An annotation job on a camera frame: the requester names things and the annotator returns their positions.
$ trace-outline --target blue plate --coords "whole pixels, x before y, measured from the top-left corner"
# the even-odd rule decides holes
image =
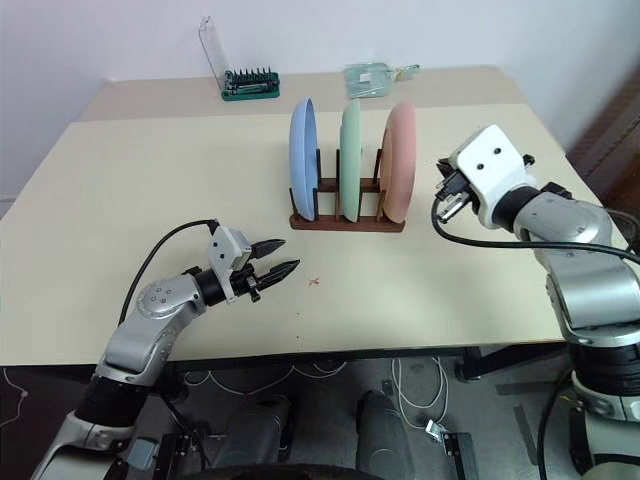
[[[302,100],[291,116],[289,170],[293,201],[305,219],[315,219],[313,189],[318,188],[316,117],[310,98]]]

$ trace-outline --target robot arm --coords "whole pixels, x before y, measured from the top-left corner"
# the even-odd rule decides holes
[[[504,228],[522,242],[610,246],[607,212],[573,200],[556,184],[538,190],[526,168],[532,163],[496,125],[477,133],[439,164],[446,178],[436,198],[448,202],[439,221],[446,223],[471,203],[483,226]],[[640,284],[619,257],[546,248],[535,255],[547,270],[547,289],[567,341],[594,347],[640,341]]]
[[[216,224],[207,251],[209,270],[193,268],[144,288],[111,337],[80,405],[65,418],[32,478],[60,478],[58,471],[70,478],[69,468],[85,468],[87,451],[100,452],[87,468],[102,478],[105,469],[115,465],[113,455],[127,448],[178,335],[207,306],[232,303],[245,293],[256,302],[261,290],[289,275],[299,260],[282,263],[263,276],[257,276],[249,263],[283,244],[284,240],[267,240],[250,245],[241,232]],[[104,454],[112,456],[105,462]]]
[[[534,249],[547,271],[547,291],[575,368],[576,468],[584,473],[612,460],[638,464],[640,283],[621,256],[637,258],[619,250],[604,253],[612,233],[607,212],[574,200],[559,185],[536,188],[527,172],[533,162],[496,125],[480,131],[439,162],[445,179],[432,209],[434,228],[467,245]],[[520,242],[475,241],[444,232],[439,224],[469,203],[483,226],[504,228]]]

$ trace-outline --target white cable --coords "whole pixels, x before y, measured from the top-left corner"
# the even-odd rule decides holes
[[[436,423],[442,422],[444,420],[445,415],[447,414],[447,407],[449,406],[449,379],[447,378],[447,372],[442,368],[442,364],[440,363],[440,357],[438,357],[438,367],[440,368],[440,372],[444,373],[444,406],[442,407],[442,414],[436,420]]]
[[[340,370],[342,370],[346,364],[347,362],[342,362],[342,365],[340,365],[339,367],[336,367],[334,370],[325,370],[324,368],[320,367],[317,363],[313,362],[313,368],[318,370],[320,373],[333,374],[335,372],[339,372]]]
[[[233,388],[229,388],[226,385],[224,385],[223,383],[220,382],[220,380],[218,380],[213,371],[209,372],[209,378],[211,378],[211,380],[213,381],[213,383],[215,383],[216,385],[218,385],[218,387],[220,387],[222,390],[224,390],[227,393],[232,393],[234,395],[241,395],[243,397],[248,397],[250,395],[255,395],[256,393],[260,393],[264,390],[267,390],[271,387],[276,386],[277,384],[284,382],[287,378],[289,378],[289,376],[295,371],[296,367],[291,366],[291,368],[289,369],[289,371],[287,373],[285,373],[282,377],[278,378],[277,380],[274,380],[273,382],[271,382],[268,385],[265,385],[264,387],[260,387],[260,388],[256,388],[255,390],[251,390],[250,392],[241,392],[239,390],[234,390]]]
[[[199,382],[190,382],[189,379],[187,378],[187,376],[190,375],[191,373],[193,373],[193,372],[187,372],[185,374],[185,376],[184,376],[184,383],[185,383],[185,385],[188,385],[189,387],[199,387],[200,385],[205,383],[207,380],[209,380],[209,376],[211,375],[211,371],[207,371],[207,374]]]
[[[395,361],[396,360],[398,361],[398,376],[397,377],[396,377],[396,372],[395,372]],[[409,420],[409,418],[407,417],[407,415],[406,415],[406,413],[404,411],[403,400],[407,404],[411,405],[412,407],[425,410],[425,409],[433,407],[436,404],[436,402],[440,398],[440,395],[442,394],[442,391],[443,391],[443,388],[444,388],[444,392],[445,392],[444,405],[443,405],[442,413],[440,414],[440,417],[438,417],[438,420],[436,421],[436,423],[440,423],[444,419],[445,415],[447,414],[447,407],[448,407],[448,404],[449,404],[449,379],[447,378],[447,373],[444,371],[444,368],[442,368],[442,363],[440,362],[440,357],[438,357],[438,358],[431,357],[431,360],[438,367],[438,373],[439,373],[439,382],[438,383],[439,383],[439,385],[438,385],[438,391],[436,392],[433,400],[430,403],[428,403],[427,405],[419,405],[417,403],[412,402],[402,392],[402,360],[400,360],[399,358],[394,358],[394,359],[391,360],[391,376],[393,378],[393,383],[395,384],[396,388],[398,389],[398,408],[400,409],[400,414],[404,418],[405,422],[407,422],[407,425],[409,425],[412,428],[421,429],[421,430],[423,430],[425,427],[416,425],[415,423],[411,422]]]
[[[391,360],[392,372],[393,372],[393,365],[394,365],[394,359]],[[402,373],[402,363],[400,363],[400,370],[401,370],[400,373]],[[407,417],[407,414],[404,413],[404,407],[402,406],[402,375],[400,375],[399,382],[396,384],[396,388],[398,389],[398,407],[400,408],[400,414],[402,415],[402,418],[404,418],[404,421],[407,422],[407,425],[409,425],[410,427],[416,428],[418,430],[422,430],[423,427],[411,422],[411,420],[409,420],[409,418]]]
[[[18,411],[15,414],[15,416],[13,418],[10,418],[9,420],[5,420],[4,422],[0,423],[0,428],[4,427],[6,425],[9,425],[10,423],[15,422],[16,420],[18,420],[20,418],[20,414],[21,414],[21,411],[22,411],[22,402],[29,395],[29,392],[27,392],[24,388],[16,385],[11,380],[9,380],[9,376],[7,375],[7,368],[6,367],[4,367],[2,369],[2,371],[4,373],[4,379],[7,381],[7,383],[9,385],[11,385],[13,388],[15,388],[16,390],[20,391],[20,400],[18,400]]]
[[[276,386],[277,384],[284,382],[287,378],[289,378],[289,376],[293,373],[299,373],[300,375],[302,375],[303,377],[307,377],[307,378],[313,378],[313,379],[317,379],[317,380],[322,380],[324,378],[329,378],[329,377],[333,377],[334,375],[337,375],[338,373],[340,373],[342,371],[342,369],[344,367],[347,366],[347,362],[344,362],[342,365],[340,365],[338,368],[336,368],[335,370],[331,370],[329,373],[327,373],[326,375],[313,375],[311,373],[307,373],[304,372],[302,370],[300,370],[299,368],[296,368],[295,365],[292,365],[291,368],[289,369],[289,371],[287,373],[285,373],[282,377],[278,378],[277,380],[271,382],[268,385],[265,385],[264,387],[260,387],[257,388],[255,390],[252,390],[250,392],[241,392],[240,390],[234,390],[233,388],[227,387],[225,384],[223,384],[220,380],[218,380],[215,375],[214,372],[209,370],[207,372],[207,375],[200,380],[199,382],[190,382],[188,379],[188,375],[191,372],[188,372],[185,376],[184,376],[184,383],[190,387],[198,387],[200,385],[202,385],[203,383],[205,383],[207,380],[211,379],[211,381],[213,383],[215,383],[218,387],[220,387],[222,390],[224,390],[227,393],[231,393],[233,395],[241,395],[243,397],[248,397],[250,395],[255,395],[256,393],[260,393],[264,390],[267,390],[271,387]]]
[[[321,380],[323,378],[329,378],[329,377],[333,377],[334,375],[337,375],[346,366],[347,366],[347,362],[344,362],[342,365],[340,365],[338,368],[333,370],[331,373],[328,373],[327,375],[313,375],[311,373],[303,372],[302,370],[300,370],[299,368],[297,368],[295,366],[293,367],[293,369],[296,371],[296,373],[299,373],[303,377],[314,378],[314,379]]]
[[[427,403],[426,405],[419,405],[409,400],[409,398],[402,392],[402,389],[398,386],[398,379],[396,378],[396,371],[394,368],[396,360],[398,361],[398,376],[402,377],[402,360],[400,360],[399,358],[394,358],[391,360],[391,377],[393,378],[393,383],[398,389],[398,392],[400,392],[402,399],[414,408],[419,408],[424,410],[424,409],[433,407],[437,403],[438,399],[440,398],[440,395],[442,394],[442,385],[444,383],[442,366],[438,363],[438,361],[436,361],[433,357],[431,357],[431,360],[438,366],[438,373],[439,373],[438,391],[436,392],[431,402]]]

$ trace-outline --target dish rack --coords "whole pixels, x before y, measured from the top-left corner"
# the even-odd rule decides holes
[[[318,187],[313,189],[313,210],[314,220],[309,221],[298,213],[293,200],[293,190],[289,188],[289,197],[293,214],[289,217],[289,223],[294,230],[327,230],[339,232],[384,232],[399,233],[404,230],[405,222],[395,223],[387,218],[382,209],[386,190],[380,189],[380,160],[382,149],[379,148],[376,154],[376,163],[373,170],[373,177],[360,179],[360,203],[358,206],[358,221],[347,220],[340,212],[340,149],[336,149],[336,177],[322,177],[320,149],[316,149],[316,168],[318,171]],[[335,210],[333,215],[320,215],[318,212],[318,193],[335,193]],[[378,194],[378,206],[375,215],[361,215],[362,196],[365,193]]]

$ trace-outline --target green plate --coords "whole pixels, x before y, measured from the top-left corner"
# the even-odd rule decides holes
[[[340,127],[340,206],[342,214],[352,222],[358,221],[361,163],[360,101],[352,100],[342,112]]]

